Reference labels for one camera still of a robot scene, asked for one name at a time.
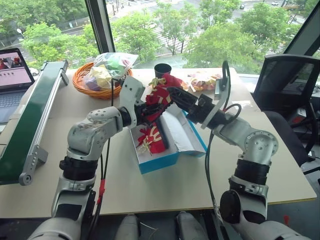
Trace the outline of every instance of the office chair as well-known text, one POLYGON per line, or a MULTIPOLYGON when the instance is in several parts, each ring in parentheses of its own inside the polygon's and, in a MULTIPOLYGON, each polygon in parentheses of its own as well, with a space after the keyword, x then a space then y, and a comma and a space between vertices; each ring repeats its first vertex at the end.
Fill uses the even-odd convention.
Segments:
MULTIPOLYGON (((266 114, 268 118, 276 130, 280 130, 279 134, 284 142, 286 142, 286 138, 293 138, 293 135, 288 132, 285 133, 282 129, 277 127, 277 124, 280 124, 280 122, 282 125, 284 123, 282 120, 276 120, 276 117, 279 116, 272 115, 269 111, 277 112, 283 117, 287 117, 297 108, 306 108, 308 119, 306 119, 304 123, 311 123, 312 134, 304 149, 304 153, 297 154, 297 157, 298 155, 308 155, 318 137, 317 118, 310 99, 319 72, 320 59, 315 57, 292 54, 267 55, 264 58, 262 70, 253 93, 255 102, 261 111, 267 111, 266 114)), ((291 128, 288 129, 286 127, 285 129, 294 134, 291 128)), ((287 140, 287 143, 287 147, 292 155, 294 155, 293 152, 298 150, 294 150, 294 147, 291 146, 292 142, 289 139, 287 140)), ((302 161, 295 156, 294 158, 298 164, 302 161)))

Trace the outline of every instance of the tissue box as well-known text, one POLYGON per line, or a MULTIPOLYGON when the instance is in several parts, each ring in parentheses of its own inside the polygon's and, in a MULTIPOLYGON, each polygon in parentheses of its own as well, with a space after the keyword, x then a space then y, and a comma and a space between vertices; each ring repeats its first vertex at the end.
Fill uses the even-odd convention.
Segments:
MULTIPOLYGON (((160 117, 160 121, 167 137, 168 149, 150 155, 148 151, 140 153, 135 148, 142 174, 174 165, 180 154, 201 157, 206 153, 207 147, 194 124, 187 120, 186 114, 177 105, 172 104, 168 107, 160 117)), ((140 125, 130 129, 135 147, 139 144, 138 138, 143 135, 140 132, 142 128, 145 126, 140 125)))

